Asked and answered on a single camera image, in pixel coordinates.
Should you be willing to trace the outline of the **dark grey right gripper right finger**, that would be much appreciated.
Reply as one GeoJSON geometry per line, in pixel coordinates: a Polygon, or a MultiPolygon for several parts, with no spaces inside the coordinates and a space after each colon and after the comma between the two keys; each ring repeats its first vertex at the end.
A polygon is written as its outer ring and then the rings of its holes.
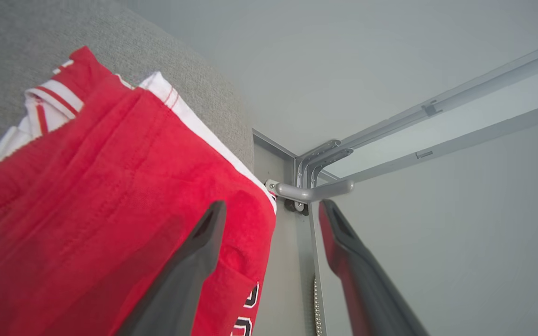
{"type": "Polygon", "coordinates": [[[327,263],[341,281],[354,336],[426,336],[427,330],[330,199],[319,204],[327,263]]]}

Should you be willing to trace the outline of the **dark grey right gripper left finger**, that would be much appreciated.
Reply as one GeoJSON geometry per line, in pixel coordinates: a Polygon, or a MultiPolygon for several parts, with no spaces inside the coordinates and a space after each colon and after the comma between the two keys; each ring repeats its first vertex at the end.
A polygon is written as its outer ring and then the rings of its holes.
{"type": "Polygon", "coordinates": [[[118,336],[190,336],[202,285],[218,263],[225,223],[225,202],[213,202],[124,320],[118,336]]]}

